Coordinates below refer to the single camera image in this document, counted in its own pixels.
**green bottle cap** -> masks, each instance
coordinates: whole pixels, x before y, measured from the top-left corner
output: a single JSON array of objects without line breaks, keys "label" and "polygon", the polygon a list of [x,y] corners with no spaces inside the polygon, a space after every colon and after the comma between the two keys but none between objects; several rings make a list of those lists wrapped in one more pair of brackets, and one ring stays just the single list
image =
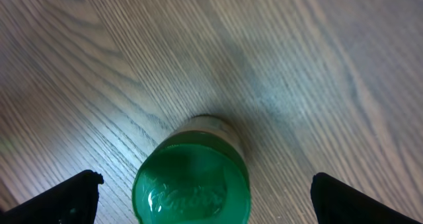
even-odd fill
[{"label": "green bottle cap", "polygon": [[[164,142],[142,164],[132,190],[140,223],[247,223],[250,191],[241,157],[211,134],[186,133],[182,140],[196,136],[206,145]],[[213,140],[222,149],[208,145]]]}]

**wooden surface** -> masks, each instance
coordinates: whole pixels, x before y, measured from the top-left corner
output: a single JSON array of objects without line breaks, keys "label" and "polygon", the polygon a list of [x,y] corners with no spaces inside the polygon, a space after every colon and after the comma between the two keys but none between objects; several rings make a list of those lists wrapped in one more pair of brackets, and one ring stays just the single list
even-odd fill
[{"label": "wooden surface", "polygon": [[242,135],[250,223],[316,223],[327,172],[423,221],[423,0],[0,0],[0,205],[90,168],[97,223],[198,114]]}]

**black object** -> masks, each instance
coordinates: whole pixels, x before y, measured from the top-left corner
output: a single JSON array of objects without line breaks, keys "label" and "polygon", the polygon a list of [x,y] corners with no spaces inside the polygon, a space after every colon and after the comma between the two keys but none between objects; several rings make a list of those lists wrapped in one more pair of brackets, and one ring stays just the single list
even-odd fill
[{"label": "black object", "polygon": [[0,214],[5,224],[93,224],[103,177],[85,170],[31,200]]},{"label": "black object", "polygon": [[311,200],[319,224],[419,223],[325,173],[313,177]]}]

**cylindrical container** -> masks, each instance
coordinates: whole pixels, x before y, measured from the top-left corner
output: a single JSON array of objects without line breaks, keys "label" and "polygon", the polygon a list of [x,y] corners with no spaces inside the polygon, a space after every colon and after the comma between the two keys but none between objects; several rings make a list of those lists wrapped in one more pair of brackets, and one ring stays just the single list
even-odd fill
[{"label": "cylindrical container", "polygon": [[247,223],[249,176],[225,122],[198,116],[172,133],[138,170],[132,205],[142,224]]}]

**glossy green surface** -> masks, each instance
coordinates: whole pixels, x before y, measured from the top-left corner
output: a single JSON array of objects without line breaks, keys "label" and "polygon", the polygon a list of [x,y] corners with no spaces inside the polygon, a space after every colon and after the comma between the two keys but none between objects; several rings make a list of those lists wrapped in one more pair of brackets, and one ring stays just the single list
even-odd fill
[{"label": "glossy green surface", "polygon": [[141,166],[132,192],[143,224],[247,223],[250,212],[239,164],[205,145],[161,146]]}]

